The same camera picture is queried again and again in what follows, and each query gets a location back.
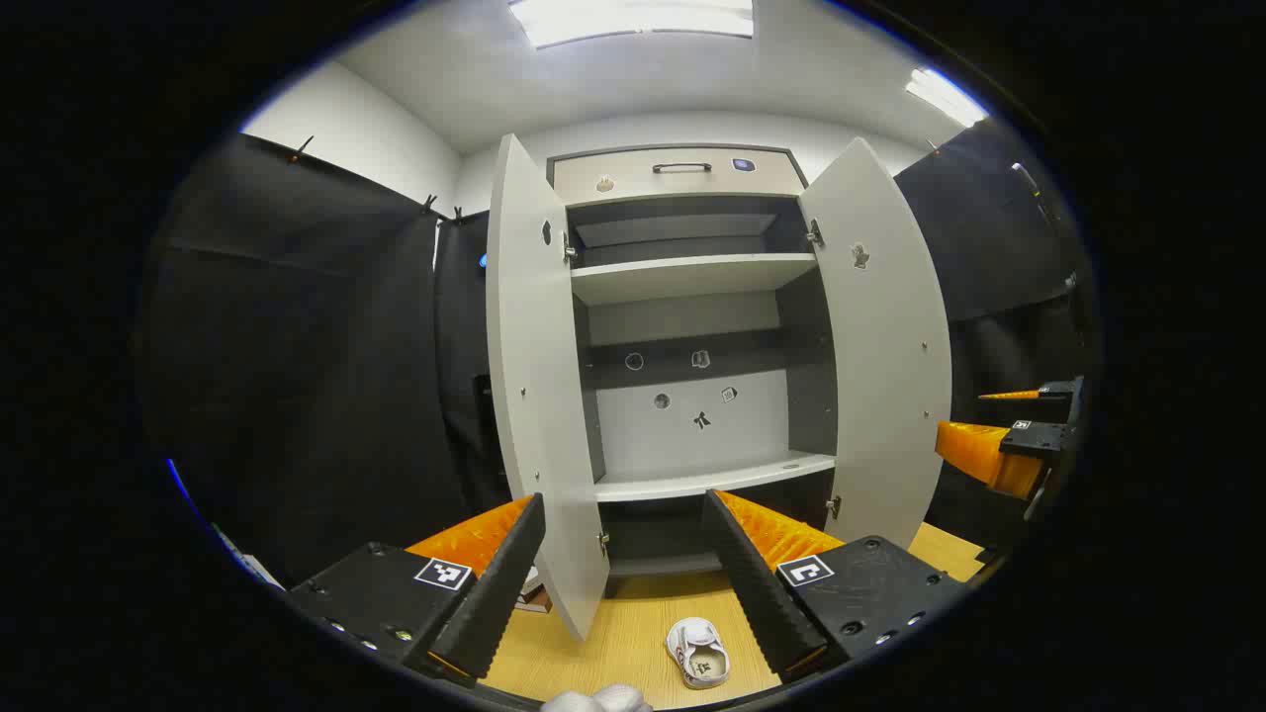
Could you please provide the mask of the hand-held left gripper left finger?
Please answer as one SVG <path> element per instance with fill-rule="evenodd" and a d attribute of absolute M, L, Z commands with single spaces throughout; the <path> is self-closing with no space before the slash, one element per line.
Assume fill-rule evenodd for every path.
<path fill-rule="evenodd" d="M 534 492 L 410 547 L 368 542 L 287 595 L 386 663 L 472 685 L 492 666 L 544 533 Z"/>

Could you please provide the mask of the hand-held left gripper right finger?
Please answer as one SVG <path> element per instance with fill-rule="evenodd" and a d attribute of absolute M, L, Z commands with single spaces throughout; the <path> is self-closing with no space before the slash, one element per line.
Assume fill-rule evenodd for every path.
<path fill-rule="evenodd" d="M 879 535 L 844 544 L 732 492 L 703 495 L 701 530 L 782 683 L 879 658 L 971 590 Z"/>

